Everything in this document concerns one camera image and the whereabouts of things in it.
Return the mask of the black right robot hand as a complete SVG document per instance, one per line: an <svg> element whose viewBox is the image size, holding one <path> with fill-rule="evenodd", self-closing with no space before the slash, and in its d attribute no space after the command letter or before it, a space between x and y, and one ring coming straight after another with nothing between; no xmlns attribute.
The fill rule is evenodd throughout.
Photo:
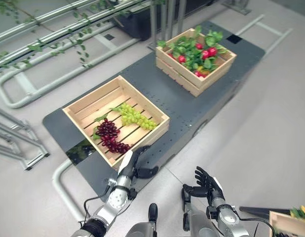
<svg viewBox="0 0 305 237"><path fill-rule="evenodd" d="M222 189L212 176L200 166L194 172L198 186L183 184L186 193L197 198L207 198L210 205L215 198L225 199Z"/></svg>

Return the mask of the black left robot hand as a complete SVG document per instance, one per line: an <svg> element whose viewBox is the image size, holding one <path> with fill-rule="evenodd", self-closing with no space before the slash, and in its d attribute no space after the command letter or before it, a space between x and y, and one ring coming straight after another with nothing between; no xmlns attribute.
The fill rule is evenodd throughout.
<svg viewBox="0 0 305 237"><path fill-rule="evenodd" d="M139 178L139 179L150 179L154 177L159 167L155 166L154 168L148 169L148 168L136 168L138 159L140 155L145 152L148 148L150 148L150 145L142 146L135 151L128 150L125 153L125 156L122 160L122 163L118 170L117 177L125 176L128 177L130 180L133 179L133 177Z"/></svg>

